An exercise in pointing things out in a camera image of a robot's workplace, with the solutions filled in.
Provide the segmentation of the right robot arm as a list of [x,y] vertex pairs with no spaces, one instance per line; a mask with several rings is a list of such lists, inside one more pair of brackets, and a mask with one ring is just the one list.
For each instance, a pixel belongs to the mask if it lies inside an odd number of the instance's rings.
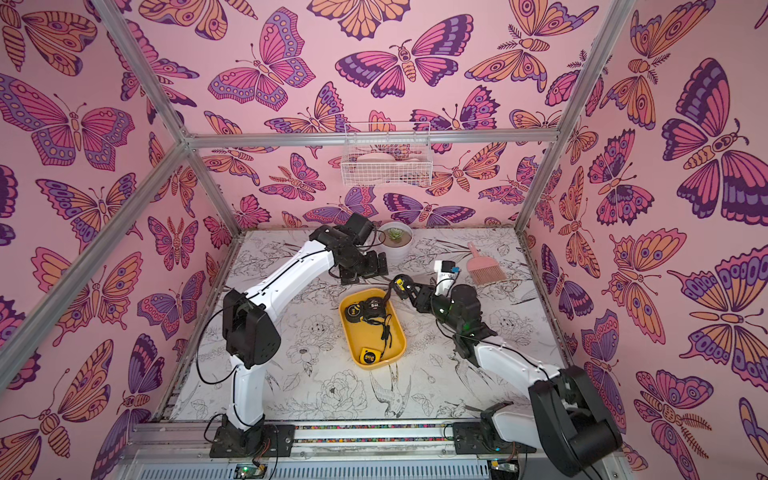
[[457,281],[458,268],[439,267],[438,274],[433,284],[398,274],[386,295],[396,294],[416,311],[432,315],[439,327],[448,329],[460,357],[505,380],[528,399],[532,412],[527,415],[509,406],[488,411],[485,424],[492,437],[543,451],[567,477],[585,473],[621,449],[618,424],[583,368],[561,368],[506,345],[483,321],[476,289]]

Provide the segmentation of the black yellow tape measure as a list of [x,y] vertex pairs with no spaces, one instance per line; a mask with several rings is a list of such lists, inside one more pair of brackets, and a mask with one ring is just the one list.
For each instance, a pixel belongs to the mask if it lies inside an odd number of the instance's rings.
[[397,275],[391,282],[392,290],[401,300],[413,300],[416,298],[413,279],[406,274]]

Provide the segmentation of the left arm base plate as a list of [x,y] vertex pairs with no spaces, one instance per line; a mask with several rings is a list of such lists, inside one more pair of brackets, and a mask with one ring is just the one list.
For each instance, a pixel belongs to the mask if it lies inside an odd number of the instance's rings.
[[292,424],[264,424],[249,430],[222,424],[216,430],[209,456],[215,459],[289,457],[295,432]]

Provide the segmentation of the black round tape measure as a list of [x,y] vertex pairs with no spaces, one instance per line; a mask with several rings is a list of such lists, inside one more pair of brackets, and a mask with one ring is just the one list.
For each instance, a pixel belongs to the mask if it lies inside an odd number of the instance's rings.
[[365,322],[370,325],[380,325],[386,319],[386,305],[379,298],[370,298],[359,303],[348,305],[343,316],[349,323]]

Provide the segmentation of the small yellow tape measure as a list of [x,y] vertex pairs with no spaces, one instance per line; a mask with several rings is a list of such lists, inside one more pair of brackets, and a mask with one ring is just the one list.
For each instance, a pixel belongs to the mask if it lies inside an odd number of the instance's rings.
[[372,366],[381,361],[381,355],[380,350],[363,347],[360,351],[359,362],[361,365]]

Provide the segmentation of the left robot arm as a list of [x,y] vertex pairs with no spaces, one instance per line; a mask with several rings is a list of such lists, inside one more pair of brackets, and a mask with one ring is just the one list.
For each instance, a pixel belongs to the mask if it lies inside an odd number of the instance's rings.
[[281,345],[277,324],[290,302],[317,277],[338,267],[357,276],[380,269],[364,249],[373,222],[354,213],[341,226],[322,225],[290,259],[261,282],[228,292],[223,300],[222,337],[232,366],[232,396],[226,418],[238,431],[264,420],[266,364]]

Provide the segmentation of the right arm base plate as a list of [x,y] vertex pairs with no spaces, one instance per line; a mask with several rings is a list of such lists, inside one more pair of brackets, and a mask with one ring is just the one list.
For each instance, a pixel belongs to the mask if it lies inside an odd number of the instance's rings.
[[513,402],[496,403],[482,410],[478,420],[451,423],[452,440],[456,453],[460,455],[499,454],[507,456],[514,456],[517,453],[535,453],[537,449],[534,446],[503,440],[493,424],[492,417],[494,414],[513,405]]

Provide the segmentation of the yellow storage tray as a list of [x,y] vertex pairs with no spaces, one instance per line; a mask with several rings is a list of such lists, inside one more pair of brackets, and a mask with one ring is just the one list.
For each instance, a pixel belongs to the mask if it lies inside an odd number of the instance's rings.
[[[382,324],[349,323],[345,320],[343,313],[348,305],[370,298],[379,298],[386,305],[387,316]],[[365,370],[376,369],[393,364],[404,356],[408,342],[392,301],[386,299],[386,292],[383,289],[369,288],[347,295],[341,300],[338,312],[347,347],[356,366]],[[363,347],[380,350],[381,361],[372,366],[361,365],[359,357]]]

